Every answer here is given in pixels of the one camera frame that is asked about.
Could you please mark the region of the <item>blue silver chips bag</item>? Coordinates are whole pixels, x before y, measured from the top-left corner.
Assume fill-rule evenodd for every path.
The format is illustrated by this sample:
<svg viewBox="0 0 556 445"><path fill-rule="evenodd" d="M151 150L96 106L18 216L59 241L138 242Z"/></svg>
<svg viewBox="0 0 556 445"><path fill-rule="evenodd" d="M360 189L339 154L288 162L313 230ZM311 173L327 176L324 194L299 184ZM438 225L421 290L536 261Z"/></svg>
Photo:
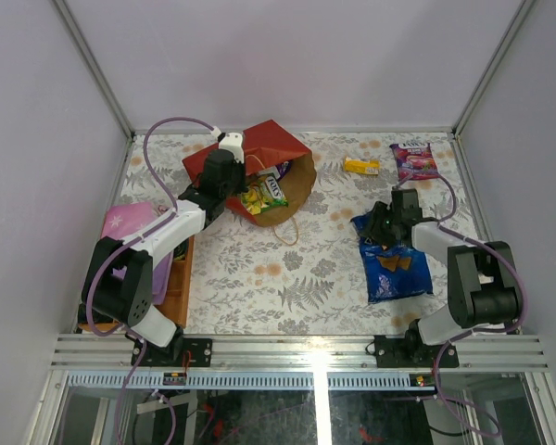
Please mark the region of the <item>blue silver chips bag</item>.
<svg viewBox="0 0 556 445"><path fill-rule="evenodd" d="M359 237L368 293L368 303L405 299L433 293L433 284L425 254L404 246L384 248L361 235L369 214L351 220Z"/></svg>

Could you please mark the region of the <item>green candy bag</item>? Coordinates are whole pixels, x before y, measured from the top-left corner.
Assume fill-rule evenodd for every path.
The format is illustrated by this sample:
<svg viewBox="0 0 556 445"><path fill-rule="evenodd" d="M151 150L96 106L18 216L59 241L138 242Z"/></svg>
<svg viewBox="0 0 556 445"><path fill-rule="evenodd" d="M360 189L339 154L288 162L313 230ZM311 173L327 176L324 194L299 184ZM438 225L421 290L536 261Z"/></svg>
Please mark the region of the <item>green candy bag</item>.
<svg viewBox="0 0 556 445"><path fill-rule="evenodd" d="M251 215L259 215L268 210L287 207L286 196L273 173L256 176L240 195L241 204Z"/></svg>

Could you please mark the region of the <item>red paper bag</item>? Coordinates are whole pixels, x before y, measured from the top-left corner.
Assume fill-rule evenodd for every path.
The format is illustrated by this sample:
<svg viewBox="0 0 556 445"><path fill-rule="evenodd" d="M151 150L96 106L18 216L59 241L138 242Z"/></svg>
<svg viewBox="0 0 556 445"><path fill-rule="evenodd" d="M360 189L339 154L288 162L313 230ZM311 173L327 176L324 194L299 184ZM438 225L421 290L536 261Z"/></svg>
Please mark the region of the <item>red paper bag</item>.
<svg viewBox="0 0 556 445"><path fill-rule="evenodd" d="M229 198L227 209L259 227L287 222L315 184L311 150L272 120L246 129L243 149L247 191Z"/></svg>

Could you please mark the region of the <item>purple candy bag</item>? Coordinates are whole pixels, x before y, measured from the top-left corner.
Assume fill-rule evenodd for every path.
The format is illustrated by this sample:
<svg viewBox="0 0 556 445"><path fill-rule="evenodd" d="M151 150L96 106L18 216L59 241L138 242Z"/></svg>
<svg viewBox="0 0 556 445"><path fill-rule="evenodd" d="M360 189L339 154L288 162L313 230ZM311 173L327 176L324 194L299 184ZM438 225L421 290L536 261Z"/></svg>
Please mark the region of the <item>purple candy bag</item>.
<svg viewBox="0 0 556 445"><path fill-rule="evenodd" d="M431 180L439 176L430 143L401 143L389 147L397 165L400 181Z"/></svg>
<svg viewBox="0 0 556 445"><path fill-rule="evenodd" d="M277 164L274 167L274 176L277 181L282 180L290 171L292 166L292 161L285 161L283 163Z"/></svg>

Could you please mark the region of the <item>yellow snack bag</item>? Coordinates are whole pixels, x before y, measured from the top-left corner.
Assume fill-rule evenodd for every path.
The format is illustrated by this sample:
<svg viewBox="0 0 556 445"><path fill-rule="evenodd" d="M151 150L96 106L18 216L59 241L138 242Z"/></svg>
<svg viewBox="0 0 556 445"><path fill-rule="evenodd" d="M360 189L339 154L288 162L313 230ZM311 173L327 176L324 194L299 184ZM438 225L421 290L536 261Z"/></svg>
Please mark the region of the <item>yellow snack bag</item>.
<svg viewBox="0 0 556 445"><path fill-rule="evenodd" d="M354 159L345 157L343 162L343 170L361 175L376 176L380 171L380 162L378 159Z"/></svg>

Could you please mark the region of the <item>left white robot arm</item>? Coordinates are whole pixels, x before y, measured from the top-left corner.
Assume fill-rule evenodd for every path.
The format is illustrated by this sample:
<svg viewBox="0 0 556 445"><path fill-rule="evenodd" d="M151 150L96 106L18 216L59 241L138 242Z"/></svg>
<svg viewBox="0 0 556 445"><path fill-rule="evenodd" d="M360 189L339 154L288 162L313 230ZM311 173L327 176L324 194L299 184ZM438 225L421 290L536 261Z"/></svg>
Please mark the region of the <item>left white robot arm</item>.
<svg viewBox="0 0 556 445"><path fill-rule="evenodd" d="M97 328L97 312L153 345L152 354L162 364L171 366L183 358L184 343L175 337L179 326L152 302L154 270L183 241L211 225L227 199L243 191L245 180L243 150L219 147L207 155L195 183L169 210L131 235L105 236L96 243L82 290L94 334L113 332Z"/></svg>

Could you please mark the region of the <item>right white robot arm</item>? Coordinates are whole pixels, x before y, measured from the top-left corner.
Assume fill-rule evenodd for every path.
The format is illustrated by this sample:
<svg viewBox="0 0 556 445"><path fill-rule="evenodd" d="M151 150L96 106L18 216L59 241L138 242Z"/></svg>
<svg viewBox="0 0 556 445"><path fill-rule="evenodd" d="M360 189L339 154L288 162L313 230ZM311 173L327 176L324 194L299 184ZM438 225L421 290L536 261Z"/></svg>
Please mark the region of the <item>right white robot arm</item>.
<svg viewBox="0 0 556 445"><path fill-rule="evenodd" d="M437 345L472 333L511 332L523 322L524 285L510 246L471 239L425 217L415 190L394 189L390 203L376 202L365 236L383 247L421 251L447 267L447 304L406 331L403 350L410 363L429 363Z"/></svg>

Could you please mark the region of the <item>purple pink cloth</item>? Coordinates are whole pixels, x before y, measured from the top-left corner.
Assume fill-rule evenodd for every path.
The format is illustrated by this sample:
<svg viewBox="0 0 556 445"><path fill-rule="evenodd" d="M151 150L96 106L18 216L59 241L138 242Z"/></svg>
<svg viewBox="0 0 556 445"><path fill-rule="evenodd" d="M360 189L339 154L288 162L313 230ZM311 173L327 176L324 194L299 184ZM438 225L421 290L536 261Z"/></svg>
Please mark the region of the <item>purple pink cloth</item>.
<svg viewBox="0 0 556 445"><path fill-rule="evenodd" d="M144 228L161 216L168 208L155 206L150 202L136 202L111 207L105 216L101 238L122 239ZM152 281L152 302L161 305L165 299L171 274L173 254L168 254L154 269Z"/></svg>

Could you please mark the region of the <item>wooden tray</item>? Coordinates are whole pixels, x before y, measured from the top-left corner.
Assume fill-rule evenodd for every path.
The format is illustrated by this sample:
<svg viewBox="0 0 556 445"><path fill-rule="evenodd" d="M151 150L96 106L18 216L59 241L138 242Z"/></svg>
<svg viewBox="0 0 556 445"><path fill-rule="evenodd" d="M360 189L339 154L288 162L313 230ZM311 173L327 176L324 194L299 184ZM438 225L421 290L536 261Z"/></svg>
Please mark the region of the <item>wooden tray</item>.
<svg viewBox="0 0 556 445"><path fill-rule="evenodd" d="M195 237L192 236L176 248L176 252L179 253L175 255L171 262L167 291L161 304L157 306L167 318L173 320L182 328L186 328L187 326L194 243ZM94 320L97 329L104 332L112 329L118 323L110 317L106 317L98 312L94 312ZM90 331L83 303L79 306L77 322L79 329L87 332Z"/></svg>

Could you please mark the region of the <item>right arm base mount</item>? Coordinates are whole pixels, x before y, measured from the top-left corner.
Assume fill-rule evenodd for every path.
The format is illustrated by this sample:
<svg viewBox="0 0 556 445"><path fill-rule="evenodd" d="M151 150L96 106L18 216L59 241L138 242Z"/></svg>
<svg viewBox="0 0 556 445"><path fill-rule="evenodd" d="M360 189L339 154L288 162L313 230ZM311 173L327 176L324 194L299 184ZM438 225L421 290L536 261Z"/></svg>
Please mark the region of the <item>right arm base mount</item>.
<svg viewBox="0 0 556 445"><path fill-rule="evenodd" d="M419 339L374 336L374 355L380 368L432 368L442 346L427 346Z"/></svg>

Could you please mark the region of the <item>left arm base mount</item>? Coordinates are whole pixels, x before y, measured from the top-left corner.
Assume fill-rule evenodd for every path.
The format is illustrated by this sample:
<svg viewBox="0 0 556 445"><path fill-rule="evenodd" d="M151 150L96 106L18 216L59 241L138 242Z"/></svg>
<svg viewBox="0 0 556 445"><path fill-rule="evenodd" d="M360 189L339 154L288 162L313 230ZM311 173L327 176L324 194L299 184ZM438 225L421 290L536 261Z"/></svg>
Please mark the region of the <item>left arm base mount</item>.
<svg viewBox="0 0 556 445"><path fill-rule="evenodd" d="M146 343L144 358L140 366L198 368L210 367L213 340L211 338L180 337L165 348Z"/></svg>

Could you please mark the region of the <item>aluminium front rail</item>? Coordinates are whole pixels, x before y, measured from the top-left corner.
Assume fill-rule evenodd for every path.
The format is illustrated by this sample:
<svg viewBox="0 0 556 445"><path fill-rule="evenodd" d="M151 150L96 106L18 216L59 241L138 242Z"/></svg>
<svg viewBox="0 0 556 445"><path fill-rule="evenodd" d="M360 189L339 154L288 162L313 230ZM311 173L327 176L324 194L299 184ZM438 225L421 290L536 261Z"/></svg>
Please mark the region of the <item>aluminium front rail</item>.
<svg viewBox="0 0 556 445"><path fill-rule="evenodd" d="M389 352L373 348L371 336L210 336L212 371L299 371L318 365L329 371L376 369ZM63 334L57 338L51 370L125 370L134 345L123 335ZM531 335L482 335L445 350L456 372L547 373L541 341Z"/></svg>

